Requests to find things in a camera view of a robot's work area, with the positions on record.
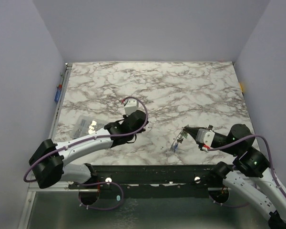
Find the silver protractor key organizer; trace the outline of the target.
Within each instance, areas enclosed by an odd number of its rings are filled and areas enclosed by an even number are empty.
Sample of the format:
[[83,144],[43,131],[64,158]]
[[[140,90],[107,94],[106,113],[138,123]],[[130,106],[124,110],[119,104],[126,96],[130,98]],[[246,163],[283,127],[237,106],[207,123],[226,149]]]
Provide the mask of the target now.
[[181,132],[177,135],[177,137],[173,140],[173,143],[171,144],[170,151],[176,152],[178,146],[187,139],[188,133],[183,128]]

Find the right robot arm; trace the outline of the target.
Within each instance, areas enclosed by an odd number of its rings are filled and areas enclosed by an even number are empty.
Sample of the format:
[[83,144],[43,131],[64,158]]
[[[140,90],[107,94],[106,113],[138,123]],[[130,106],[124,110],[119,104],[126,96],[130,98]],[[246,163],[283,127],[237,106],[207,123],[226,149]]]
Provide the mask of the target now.
[[271,229],[286,229],[286,187],[276,176],[271,155],[265,156],[252,146],[258,135],[245,124],[233,125],[228,135],[213,131],[212,126],[185,126],[183,131],[202,151],[234,156],[231,166],[219,162],[210,170],[208,182],[212,186],[234,190],[260,212]]

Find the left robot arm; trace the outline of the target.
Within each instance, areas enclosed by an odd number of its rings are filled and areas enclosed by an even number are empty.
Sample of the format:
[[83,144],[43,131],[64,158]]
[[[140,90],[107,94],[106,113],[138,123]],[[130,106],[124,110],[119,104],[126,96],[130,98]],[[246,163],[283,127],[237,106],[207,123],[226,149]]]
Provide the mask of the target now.
[[129,143],[137,133],[144,131],[147,123],[145,112],[136,110],[125,116],[121,123],[108,123],[92,135],[59,143],[44,140],[29,160],[39,188],[51,187],[59,181],[93,187],[97,179],[92,166],[73,162],[88,154]]

